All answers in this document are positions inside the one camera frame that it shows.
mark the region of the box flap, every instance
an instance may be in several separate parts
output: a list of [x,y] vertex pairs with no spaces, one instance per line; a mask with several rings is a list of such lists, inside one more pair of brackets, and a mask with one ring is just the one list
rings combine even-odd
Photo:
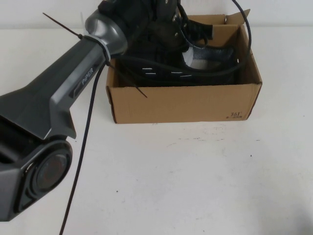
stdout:
[[[250,9],[246,10],[245,11],[245,14],[246,16],[248,17],[250,13]],[[226,24],[239,24],[239,25],[242,25],[245,23],[245,20],[241,14],[241,12],[238,12],[236,14],[233,14],[233,15],[229,15],[229,16],[226,16]]]
[[188,18],[202,24],[225,24],[225,15],[199,15],[188,16]]

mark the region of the cardboard box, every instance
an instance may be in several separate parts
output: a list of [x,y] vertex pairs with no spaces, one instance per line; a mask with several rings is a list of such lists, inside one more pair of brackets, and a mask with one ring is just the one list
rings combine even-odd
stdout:
[[[213,24],[210,45],[236,46],[239,60],[246,54],[248,36],[240,13],[190,19]],[[109,68],[107,93],[116,123],[239,121],[250,116],[262,86],[252,51],[239,80],[239,85],[226,86],[144,87],[145,98],[136,88],[121,86],[118,75]]]

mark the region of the black cable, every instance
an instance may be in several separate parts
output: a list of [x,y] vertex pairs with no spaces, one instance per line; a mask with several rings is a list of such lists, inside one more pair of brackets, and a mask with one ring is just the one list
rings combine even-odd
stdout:
[[62,28],[66,29],[68,32],[74,34],[75,36],[77,36],[79,39],[83,38],[82,34],[78,34],[75,33],[73,30],[69,29],[68,27],[66,27],[64,24],[58,22],[57,20],[53,19],[52,17],[50,17],[49,15],[47,15],[46,13],[43,13],[45,16],[47,16],[49,19],[51,19],[53,22],[55,22],[56,24],[58,24],[59,26],[61,26]]
[[228,75],[232,72],[237,71],[238,69],[240,69],[241,67],[243,67],[246,62],[248,61],[249,57],[250,57],[250,51],[251,51],[251,45],[252,45],[252,33],[251,33],[251,28],[250,28],[250,24],[249,21],[246,17],[246,14],[244,12],[244,10],[241,8],[241,6],[237,3],[236,0],[232,0],[234,2],[234,4],[238,7],[238,9],[240,10],[240,13],[243,16],[243,19],[246,23],[246,27],[248,30],[248,36],[249,36],[249,42],[248,42],[248,49],[247,49],[247,53],[246,56],[244,57],[244,59],[238,63],[236,66],[224,70],[224,71],[219,71],[219,72],[191,72],[189,70],[184,70],[184,69],[179,69],[179,68],[175,68],[172,66],[168,66],[168,65],[164,65],[158,62],[154,62],[151,60],[146,60],[146,59],[141,59],[141,58],[137,58],[134,56],[128,56],[128,55],[120,55],[117,56],[116,58],[120,59],[120,60],[126,60],[126,61],[132,61],[132,62],[139,62],[139,63],[145,63],[147,65],[151,65],[151,66],[156,66],[165,70],[171,70],[171,71],[177,71],[177,72],[182,72],[188,75],[193,75],[193,76],[199,76],[199,77],[217,77],[217,76],[224,76],[224,75]]
[[90,98],[90,106],[89,106],[89,111],[88,111],[88,117],[87,117],[87,122],[86,122],[86,128],[85,128],[82,148],[81,148],[80,157],[79,157],[79,161],[78,161],[78,166],[77,166],[77,170],[76,170],[76,174],[75,174],[75,178],[74,178],[74,183],[73,183],[73,186],[72,186],[72,190],[70,192],[70,196],[69,196],[69,200],[68,200],[68,204],[67,204],[67,209],[66,209],[66,212],[65,212],[65,215],[64,215],[62,226],[61,226],[60,235],[63,234],[64,229],[65,229],[65,225],[67,223],[69,210],[70,210],[70,207],[71,207],[71,203],[73,201],[73,197],[74,197],[74,193],[75,193],[75,190],[76,190],[76,186],[77,186],[80,170],[82,168],[82,163],[83,163],[84,153],[85,153],[85,149],[86,149],[86,143],[87,143],[87,138],[88,138],[88,133],[89,133],[89,128],[90,128],[90,122],[91,122],[91,116],[92,116],[92,110],[93,110],[93,105],[94,105],[94,99],[95,99],[95,95],[96,95],[97,85],[98,85],[100,75],[101,75],[105,65],[106,64],[104,63],[101,66],[101,68],[100,68],[100,70],[99,70],[99,72],[98,72],[98,74],[97,74],[97,76],[96,76],[96,78],[94,80],[94,83],[93,83],[93,88],[92,88],[92,93],[91,93],[91,98]]
[[147,95],[142,92],[142,90],[137,86],[135,83],[133,83],[126,75],[124,75],[121,71],[119,71],[116,67],[114,67],[111,63],[108,65],[110,68],[112,68],[120,77],[124,79],[125,82],[127,82],[129,85],[134,86],[144,97],[148,98]]

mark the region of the white background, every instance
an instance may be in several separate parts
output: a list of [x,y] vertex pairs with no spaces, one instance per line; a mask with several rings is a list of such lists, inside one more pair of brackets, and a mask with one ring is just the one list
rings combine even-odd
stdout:
[[[101,0],[0,0],[0,28],[57,27],[41,13],[52,15],[69,27],[81,28],[80,12],[87,17]],[[253,26],[313,25],[311,0],[238,0],[251,8]],[[231,0],[182,0],[188,14],[232,14],[238,10]]]

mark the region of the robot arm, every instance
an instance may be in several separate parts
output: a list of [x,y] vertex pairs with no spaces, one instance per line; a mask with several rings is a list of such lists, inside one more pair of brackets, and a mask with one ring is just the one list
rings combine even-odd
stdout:
[[76,137],[71,105],[106,62],[103,46],[110,55],[124,53],[155,17],[154,4],[103,1],[86,20],[88,36],[29,85],[0,96],[0,221],[10,221],[64,179],[72,159],[66,138]]

